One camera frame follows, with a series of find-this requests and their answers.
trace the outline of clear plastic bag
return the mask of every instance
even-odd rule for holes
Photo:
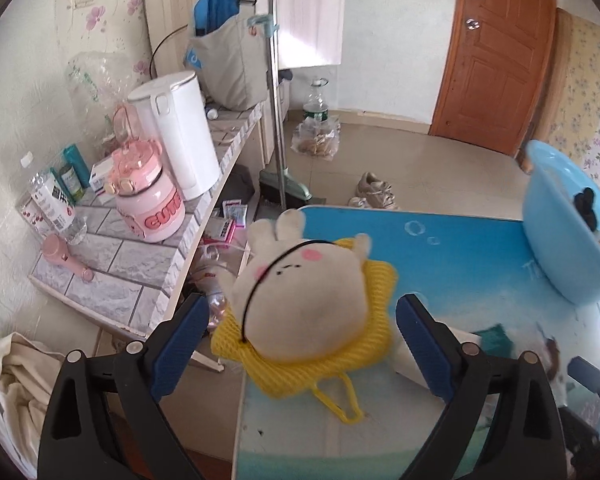
[[[340,120],[329,117],[319,121],[307,117],[296,127],[291,139],[291,149],[296,153],[333,160],[340,147]]]
[[[132,63],[124,54],[81,52],[69,60],[65,77],[84,138],[100,160],[117,146],[112,119],[136,86]]]

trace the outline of pink bottle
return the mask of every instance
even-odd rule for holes
[[[49,235],[42,242],[42,255],[50,264],[66,267],[85,282],[93,280],[93,271],[80,260],[71,256],[66,242],[56,234]]]
[[[161,242],[182,225],[184,204],[162,166],[160,142],[139,140],[132,134],[135,115],[133,107],[125,105],[114,116],[116,136],[126,138],[122,148],[111,154],[113,168],[104,187],[116,196],[116,208],[136,236],[149,243]]]

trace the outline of white cloth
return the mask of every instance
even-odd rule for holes
[[[0,444],[27,478],[38,476],[42,424],[63,359],[15,332],[0,339]]]
[[[456,339],[458,339],[461,344],[470,341],[480,346],[482,338],[479,335],[463,332],[457,328],[449,327],[449,330],[451,330],[451,333],[456,336]],[[413,357],[411,350],[409,350],[409,346],[405,342],[404,338],[400,334],[400,331],[398,330],[397,325],[395,324],[394,334],[394,341],[396,343],[391,357],[394,370],[400,375],[405,376],[407,379],[419,384],[420,386],[424,386],[428,390],[429,387],[427,386],[427,381],[422,375],[420,367],[418,366],[415,357]]]

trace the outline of white shopping bag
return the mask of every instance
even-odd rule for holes
[[[0,444],[27,478],[38,476],[42,424],[63,360],[18,333],[0,339]]]

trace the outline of black cord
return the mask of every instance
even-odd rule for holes
[[[167,34],[160,43],[158,43],[158,46],[155,47],[154,52],[151,54],[151,61],[149,62],[149,77],[151,79],[155,79],[156,77],[158,77],[158,73],[155,73],[155,76],[152,74],[152,68],[155,69],[154,67],[154,61],[155,61],[155,55],[158,53],[158,49],[162,46],[162,44],[167,41],[171,36],[173,36],[174,34],[180,32],[181,30],[184,30],[185,28],[189,27],[189,25],[183,25],[182,27],[177,28],[176,30],[174,30],[173,32],[170,32],[169,34]]]

